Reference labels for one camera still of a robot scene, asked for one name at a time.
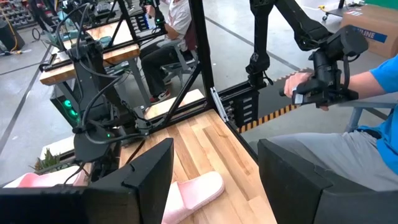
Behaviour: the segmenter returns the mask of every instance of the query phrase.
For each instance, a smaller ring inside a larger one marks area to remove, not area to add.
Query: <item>green led light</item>
[[[70,102],[70,100],[65,100],[63,102],[63,105],[66,106],[67,108],[71,108],[72,107],[72,103]]]
[[[78,116],[78,115],[79,115],[79,114],[76,113],[76,111],[74,111],[74,110],[70,110],[69,113],[70,113],[72,116]]]

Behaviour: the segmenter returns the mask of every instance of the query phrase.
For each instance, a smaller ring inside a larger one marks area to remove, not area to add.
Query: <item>pink slide sandal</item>
[[[224,181],[217,172],[209,172],[184,183],[170,186],[162,224],[177,224],[224,192]]]
[[[78,166],[71,166],[66,169],[44,175],[27,173],[7,184],[6,186],[4,186],[4,188],[53,187],[57,184],[63,184],[68,179],[68,177],[74,174],[78,169]],[[71,179],[69,179],[67,184],[73,184],[73,186],[84,185],[85,177],[86,174],[82,170],[78,174],[74,175]]]

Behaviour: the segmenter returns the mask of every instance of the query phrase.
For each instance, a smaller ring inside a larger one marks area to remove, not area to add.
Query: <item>green plant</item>
[[[44,153],[44,159],[41,160],[40,158],[37,158],[35,167],[31,167],[36,171],[40,171],[42,169],[46,169],[48,167],[57,165],[60,162],[60,155],[55,155],[53,156],[50,152],[49,148],[46,148],[46,151]]]

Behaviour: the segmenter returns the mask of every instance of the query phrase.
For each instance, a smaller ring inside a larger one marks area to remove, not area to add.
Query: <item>blue shirt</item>
[[[370,70],[370,72],[386,93],[398,91],[398,55],[384,62],[378,68]],[[360,128],[372,129],[380,133],[381,138],[376,142],[377,149],[386,165],[398,174],[398,106],[380,126],[376,128],[363,126]]]

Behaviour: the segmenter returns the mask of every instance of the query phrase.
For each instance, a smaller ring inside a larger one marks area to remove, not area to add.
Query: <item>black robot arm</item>
[[[297,87],[300,99],[296,104],[316,103],[317,106],[330,105],[353,100],[358,94],[347,89],[349,82],[348,57],[357,57],[368,49],[366,39],[351,26],[343,27],[335,34],[330,33],[319,22],[310,19],[294,0],[250,0],[254,14],[254,53],[246,67],[249,82],[255,88],[266,86],[264,78],[270,61],[267,54],[268,16],[274,7],[293,28],[294,39],[303,51],[315,50],[309,60],[313,60],[314,76],[308,83]],[[341,71],[337,61],[344,61],[345,84],[340,85]]]

